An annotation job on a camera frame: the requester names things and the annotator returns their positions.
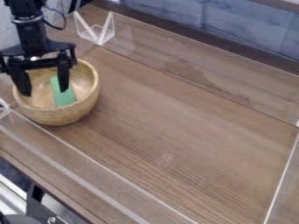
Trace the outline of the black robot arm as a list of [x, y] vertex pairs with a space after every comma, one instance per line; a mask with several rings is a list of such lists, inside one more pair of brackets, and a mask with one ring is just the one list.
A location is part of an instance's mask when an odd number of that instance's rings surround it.
[[12, 13], [20, 44], [0, 50], [0, 73], [11, 76], [19, 93], [32, 96], [32, 83], [28, 71], [55, 67], [60, 91], [70, 87], [71, 69], [78, 64], [76, 45], [48, 38], [45, 26], [63, 30], [44, 18], [47, 0], [4, 0]]

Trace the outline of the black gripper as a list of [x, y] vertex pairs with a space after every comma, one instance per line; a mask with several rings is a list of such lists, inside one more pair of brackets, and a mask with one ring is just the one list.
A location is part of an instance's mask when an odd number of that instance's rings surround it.
[[45, 45], [13, 45], [0, 50], [0, 72], [9, 74], [21, 95], [32, 95], [32, 83], [25, 70], [56, 67], [60, 91], [70, 88], [70, 70], [78, 64], [76, 45], [47, 40]]

